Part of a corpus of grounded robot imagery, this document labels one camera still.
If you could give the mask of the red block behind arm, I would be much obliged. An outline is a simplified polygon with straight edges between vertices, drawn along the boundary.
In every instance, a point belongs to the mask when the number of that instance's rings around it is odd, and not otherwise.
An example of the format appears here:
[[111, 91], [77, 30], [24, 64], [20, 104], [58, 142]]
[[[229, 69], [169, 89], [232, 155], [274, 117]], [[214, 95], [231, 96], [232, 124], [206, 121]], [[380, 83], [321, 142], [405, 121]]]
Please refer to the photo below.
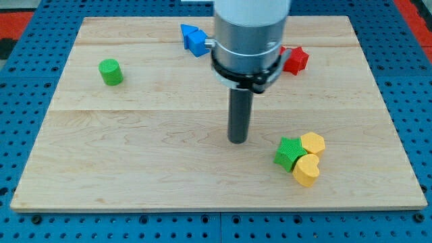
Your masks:
[[280, 48], [280, 50], [279, 50], [279, 54], [280, 55], [283, 55], [285, 52], [286, 52], [286, 47], [284, 47], [284, 46], [281, 46], [281, 48]]

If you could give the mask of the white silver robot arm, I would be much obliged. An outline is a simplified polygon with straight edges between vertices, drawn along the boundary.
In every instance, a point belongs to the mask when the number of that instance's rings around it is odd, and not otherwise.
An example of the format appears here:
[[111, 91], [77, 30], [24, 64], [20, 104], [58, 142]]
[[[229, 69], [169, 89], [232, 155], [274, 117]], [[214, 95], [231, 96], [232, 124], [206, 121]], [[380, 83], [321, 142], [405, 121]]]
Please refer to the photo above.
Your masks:
[[260, 94], [280, 76], [289, 54], [281, 44], [290, 0], [216, 0], [212, 71], [234, 90]]

